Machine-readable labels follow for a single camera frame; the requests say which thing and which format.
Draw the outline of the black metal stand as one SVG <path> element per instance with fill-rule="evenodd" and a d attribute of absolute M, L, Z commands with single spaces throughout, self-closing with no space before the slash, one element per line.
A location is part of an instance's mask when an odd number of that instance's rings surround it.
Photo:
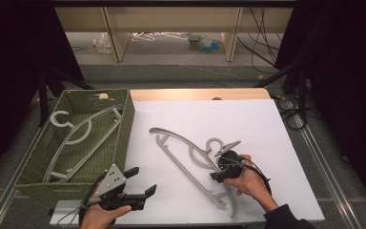
<path fill-rule="evenodd" d="M 297 93 L 298 105 L 295 110 L 300 116 L 302 124 L 306 125 L 306 76 L 305 72 L 297 64 L 290 64 L 289 66 L 283 68 L 277 73 L 274 73 L 267 79 L 262 80 L 261 82 L 256 84 L 255 87 L 264 88 L 283 76 L 285 76 L 286 79 L 281 87 L 281 90 L 284 94 Z"/>
<path fill-rule="evenodd" d="M 69 81 L 71 82 L 71 84 L 83 90 L 92 90 L 92 86 L 86 84 L 83 80 L 72 77 L 71 75 L 56 68 L 49 67 L 41 69 L 38 73 L 40 127 L 43 127 L 45 122 L 49 118 L 47 89 L 50 89 L 53 95 L 58 97 L 61 93 L 65 91 L 65 87 L 62 84 L 63 81 Z"/>

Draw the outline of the colourful plastic toys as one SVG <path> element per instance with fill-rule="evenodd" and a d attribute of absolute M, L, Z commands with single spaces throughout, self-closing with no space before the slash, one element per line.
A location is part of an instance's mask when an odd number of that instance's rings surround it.
<path fill-rule="evenodd" d="M 194 51 L 200 51 L 204 53 L 225 52 L 223 45 L 219 41 L 211 39 L 205 35 L 190 34 L 188 41 L 189 48 Z"/>

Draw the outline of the white table mat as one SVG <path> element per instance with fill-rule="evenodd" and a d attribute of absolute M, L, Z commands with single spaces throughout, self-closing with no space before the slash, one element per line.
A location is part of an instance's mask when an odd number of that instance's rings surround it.
<path fill-rule="evenodd" d="M 126 166 L 138 167 L 128 179 L 128 194 L 143 193 L 157 185 L 141 211 L 116 220 L 118 227 L 242 225 L 263 221 L 263 209 L 252 198 L 237 197 L 237 214 L 231 205 L 214 204 L 157 145 L 150 128 L 159 127 L 186 137 L 201 149 L 209 138 L 225 144 L 240 140 L 238 154 L 249 155 L 269 179 L 274 199 L 288 204 L 299 219 L 322 221 L 324 216 L 300 165 L 275 103 L 270 99 L 137 101 Z M 207 190 L 218 195 L 223 184 L 191 159 L 188 146 L 178 139 L 166 141 L 174 156 Z"/>

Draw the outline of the grey plastic clothes hanger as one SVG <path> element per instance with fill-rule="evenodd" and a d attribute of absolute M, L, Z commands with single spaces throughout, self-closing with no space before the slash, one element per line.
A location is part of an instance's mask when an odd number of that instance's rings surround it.
<path fill-rule="evenodd" d="M 46 170 L 45 175 L 43 176 L 43 181 L 46 183 L 54 182 L 54 183 L 64 183 L 68 182 L 81 168 L 82 166 L 94 155 L 94 153 L 101 147 L 101 145 L 115 132 L 118 126 L 122 121 L 122 114 L 115 107 L 109 107 L 104 110 L 101 110 L 95 114 L 88 116 L 86 119 L 82 120 L 79 124 L 73 125 L 69 121 L 65 123 L 59 123 L 57 117 L 59 115 L 68 115 L 69 113 L 66 111 L 56 111 L 51 114 L 50 122 L 53 126 L 64 128 L 70 127 L 70 133 L 65 137 L 65 139 L 61 142 L 60 146 L 56 150 L 53 155 L 51 162 Z M 99 139 L 99 141 L 90 149 L 90 151 L 82 157 L 82 159 L 76 163 L 75 166 L 66 170 L 65 174 L 61 174 L 59 172 L 54 171 L 54 167 L 56 161 L 60 157 L 63 149 L 67 145 L 77 145 L 84 142 L 92 132 L 92 123 L 93 121 L 101 116 L 113 114 L 114 120 L 113 124 L 109 128 L 109 130 Z"/>
<path fill-rule="evenodd" d="M 237 201 L 234 195 L 231 193 L 230 188 L 225 185 L 225 191 L 218 195 L 214 195 L 211 191 L 207 190 L 206 187 L 195 178 L 195 176 L 174 156 L 174 154 L 169 150 L 166 141 L 169 137 L 175 138 L 184 142 L 188 146 L 188 151 L 193 162 L 205 169 L 213 169 L 215 172 L 221 172 L 221 169 L 209 158 L 209 153 L 213 150 L 212 143 L 217 142 L 219 144 L 218 152 L 214 156 L 222 156 L 227 153 L 233 147 L 240 143 L 240 140 L 225 144 L 221 139 L 217 137 L 209 138 L 206 142 L 206 148 L 201 149 L 196 144 L 188 140 L 186 137 L 174 133 L 172 131 L 153 127 L 150 128 L 150 133 L 155 134 L 155 141 L 157 145 L 163 150 L 164 153 L 176 164 L 176 166 L 217 206 L 225 207 L 226 203 L 221 200 L 221 198 L 227 197 L 231 205 L 231 218 L 233 219 L 237 214 Z"/>

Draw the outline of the green woven basket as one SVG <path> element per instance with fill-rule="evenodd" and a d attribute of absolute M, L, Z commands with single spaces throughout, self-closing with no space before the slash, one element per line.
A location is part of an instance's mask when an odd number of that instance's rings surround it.
<path fill-rule="evenodd" d="M 15 188 L 25 196 L 42 201 L 79 199 L 87 194 L 96 178 L 113 164 L 123 169 L 134 118 L 134 106 L 128 89 L 66 90 L 60 95 L 52 113 L 66 111 L 69 114 L 60 114 L 57 117 L 58 122 L 69 121 L 76 125 L 88 116 L 112 106 L 122 114 L 121 124 L 82 168 L 64 183 L 46 183 L 43 176 L 71 128 L 55 127 L 48 119 L 31 148 L 30 155 L 15 182 Z M 113 114 L 96 118 L 92 123 L 91 133 L 84 142 L 67 145 L 63 149 L 54 171 L 65 174 L 67 169 L 75 166 L 109 130 L 113 120 Z"/>

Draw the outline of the black curtain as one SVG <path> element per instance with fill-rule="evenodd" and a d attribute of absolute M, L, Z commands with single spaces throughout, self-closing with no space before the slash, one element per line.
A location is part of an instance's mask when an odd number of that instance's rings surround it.
<path fill-rule="evenodd" d="M 275 66 L 290 64 L 323 13 L 327 27 L 307 54 L 312 94 L 366 188 L 366 0 L 296 0 Z"/>
<path fill-rule="evenodd" d="M 0 158 L 46 68 L 83 78 L 50 0 L 0 0 Z"/>

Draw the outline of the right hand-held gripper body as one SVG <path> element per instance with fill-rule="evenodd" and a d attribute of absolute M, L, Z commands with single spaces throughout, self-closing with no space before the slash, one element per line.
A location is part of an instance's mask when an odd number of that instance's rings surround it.
<path fill-rule="evenodd" d="M 226 174 L 226 178 L 236 178 L 241 174 L 241 160 L 233 147 L 238 145 L 240 140 L 223 145 L 222 148 L 215 154 L 216 165 L 220 169 L 220 172 Z"/>

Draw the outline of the person's left hand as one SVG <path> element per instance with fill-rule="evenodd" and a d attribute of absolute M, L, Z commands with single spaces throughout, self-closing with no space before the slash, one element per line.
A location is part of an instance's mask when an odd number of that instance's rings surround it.
<path fill-rule="evenodd" d="M 94 204 L 87 210 L 80 229 L 107 229 L 114 220 L 128 214 L 131 210 L 130 205 L 125 205 L 115 210 L 106 211 L 100 205 Z"/>

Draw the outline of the clear plastic bag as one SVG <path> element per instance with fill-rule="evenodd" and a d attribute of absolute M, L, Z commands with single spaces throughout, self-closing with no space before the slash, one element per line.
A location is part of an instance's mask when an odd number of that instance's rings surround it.
<path fill-rule="evenodd" d="M 106 32 L 101 32 L 98 37 L 93 39 L 93 46 L 99 53 L 112 53 L 112 44 Z"/>

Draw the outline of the aluminium floor rail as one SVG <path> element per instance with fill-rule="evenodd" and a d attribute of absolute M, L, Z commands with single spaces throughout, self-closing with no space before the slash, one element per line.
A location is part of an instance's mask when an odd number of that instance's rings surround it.
<path fill-rule="evenodd" d="M 346 227 L 348 229 L 362 229 L 362 225 L 356 216 L 355 209 L 340 187 L 333 170 L 317 144 L 307 122 L 297 114 L 295 116 L 295 123 L 297 128 L 300 130 L 310 153 L 312 154 L 315 164 L 326 184 L 326 187 L 328 188 L 329 193 L 331 194 L 339 214 L 346 224 Z"/>
<path fill-rule="evenodd" d="M 31 153 L 31 147 L 35 144 L 37 138 L 39 137 L 41 133 L 42 128 L 39 127 L 33 135 L 33 138 L 28 146 L 28 149 L 25 151 L 25 153 L 22 155 L 21 160 L 15 167 L 14 172 L 10 176 L 9 183 L 6 185 L 6 187 L 3 189 L 2 192 L 0 192 L 0 225 L 5 218 L 6 213 L 8 212 L 11 203 L 14 200 L 14 197 L 16 196 L 16 190 L 14 188 L 14 184 L 16 180 L 19 178 L 21 170 L 23 166 L 26 163 L 26 160 L 28 156 Z"/>

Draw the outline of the person's right hand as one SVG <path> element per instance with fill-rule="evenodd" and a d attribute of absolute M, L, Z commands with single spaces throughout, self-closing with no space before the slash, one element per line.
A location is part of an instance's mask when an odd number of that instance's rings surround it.
<path fill-rule="evenodd" d="M 249 155 L 241 155 L 245 158 L 246 166 L 242 169 L 241 175 L 237 178 L 226 178 L 224 183 L 237 189 L 236 195 L 242 194 L 252 197 L 257 201 L 266 213 L 278 208 L 277 203 L 266 188 L 262 178 L 254 170 Z"/>

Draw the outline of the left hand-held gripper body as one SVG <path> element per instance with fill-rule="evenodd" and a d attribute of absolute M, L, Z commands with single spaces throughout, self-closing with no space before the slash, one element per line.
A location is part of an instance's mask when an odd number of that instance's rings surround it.
<path fill-rule="evenodd" d="M 110 169 L 99 179 L 99 184 L 88 194 L 87 205 L 98 203 L 104 210 L 115 210 L 121 206 L 130 205 L 133 211 L 143 210 L 146 198 L 144 194 L 128 195 L 124 192 L 127 178 L 124 172 L 113 164 Z"/>

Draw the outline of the beige wooden bench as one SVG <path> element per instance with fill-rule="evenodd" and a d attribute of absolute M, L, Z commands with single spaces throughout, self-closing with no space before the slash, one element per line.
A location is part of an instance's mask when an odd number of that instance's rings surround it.
<path fill-rule="evenodd" d="M 56 7 L 64 31 L 105 32 L 114 60 L 120 62 L 133 31 L 219 32 L 226 60 L 234 60 L 237 35 L 256 32 L 283 33 L 292 8 L 234 7 Z"/>

